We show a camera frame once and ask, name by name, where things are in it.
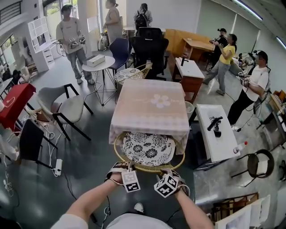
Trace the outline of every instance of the ceiling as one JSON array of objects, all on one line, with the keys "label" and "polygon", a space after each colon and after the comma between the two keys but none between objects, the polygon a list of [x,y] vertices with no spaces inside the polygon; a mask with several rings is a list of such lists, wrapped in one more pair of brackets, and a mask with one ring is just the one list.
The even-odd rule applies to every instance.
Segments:
[{"label": "ceiling", "polygon": [[258,13],[263,21],[256,19],[247,10],[233,0],[213,0],[237,12],[259,29],[268,29],[274,36],[280,37],[286,44],[286,7],[285,0],[240,0]]}]

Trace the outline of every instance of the white t-shirt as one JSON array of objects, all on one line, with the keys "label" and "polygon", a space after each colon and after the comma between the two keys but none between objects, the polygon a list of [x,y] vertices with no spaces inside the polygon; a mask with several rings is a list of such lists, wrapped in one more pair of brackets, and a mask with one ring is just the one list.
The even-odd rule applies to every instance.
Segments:
[{"label": "white t-shirt", "polygon": [[[268,81],[269,81],[269,73],[267,67],[259,68],[259,66],[257,65],[254,68],[252,75],[250,76],[250,84],[254,86],[260,86],[265,90]],[[259,95],[254,93],[249,88],[243,87],[243,91],[246,93],[248,98],[254,102],[259,98]]]},{"label": "white t-shirt", "polygon": [[[137,214],[124,214],[113,220],[106,229],[172,229],[164,222]],[[88,229],[88,224],[80,217],[64,214],[51,229]]]},{"label": "white t-shirt", "polygon": [[67,45],[63,44],[63,48],[67,54],[73,53],[82,48],[82,45],[79,42],[80,32],[80,21],[75,17],[71,17],[70,21],[61,21],[56,29],[56,39],[57,40],[65,40],[70,42],[71,38],[74,38],[75,41],[79,44],[76,48],[69,48]]}]

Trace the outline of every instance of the plastic bottle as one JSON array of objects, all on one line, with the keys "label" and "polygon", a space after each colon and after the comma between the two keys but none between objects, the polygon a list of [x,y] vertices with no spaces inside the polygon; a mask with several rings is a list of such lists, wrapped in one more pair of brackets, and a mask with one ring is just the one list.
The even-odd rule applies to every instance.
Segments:
[{"label": "plastic bottle", "polygon": [[239,151],[243,150],[247,144],[248,144],[247,141],[244,142],[244,143],[239,144],[238,146],[236,146],[236,147],[233,149],[233,152],[234,152],[234,153],[238,153]]}]

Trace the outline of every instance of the red table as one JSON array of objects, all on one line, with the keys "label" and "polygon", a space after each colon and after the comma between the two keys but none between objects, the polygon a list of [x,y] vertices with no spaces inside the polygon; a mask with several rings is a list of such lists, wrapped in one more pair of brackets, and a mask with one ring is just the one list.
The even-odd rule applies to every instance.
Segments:
[{"label": "red table", "polygon": [[0,112],[0,123],[4,128],[11,128],[11,130],[14,131],[16,120],[34,92],[36,92],[36,88],[28,83],[15,85],[11,88],[6,98],[3,100],[5,106],[8,107],[5,107]]}]

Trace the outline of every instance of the black and white floral cushion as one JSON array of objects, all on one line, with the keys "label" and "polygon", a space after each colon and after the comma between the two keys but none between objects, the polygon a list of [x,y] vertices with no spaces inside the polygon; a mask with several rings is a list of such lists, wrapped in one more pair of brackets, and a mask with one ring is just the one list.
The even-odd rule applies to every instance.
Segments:
[{"label": "black and white floral cushion", "polygon": [[123,70],[117,72],[114,76],[114,79],[116,82],[123,83],[123,81],[125,79],[129,78],[130,76],[132,76],[138,72],[140,72],[140,70],[137,68],[126,68],[126,69],[123,69]]},{"label": "black and white floral cushion", "polygon": [[123,139],[123,151],[134,162],[158,166],[171,161],[175,142],[166,135],[128,132]]}]

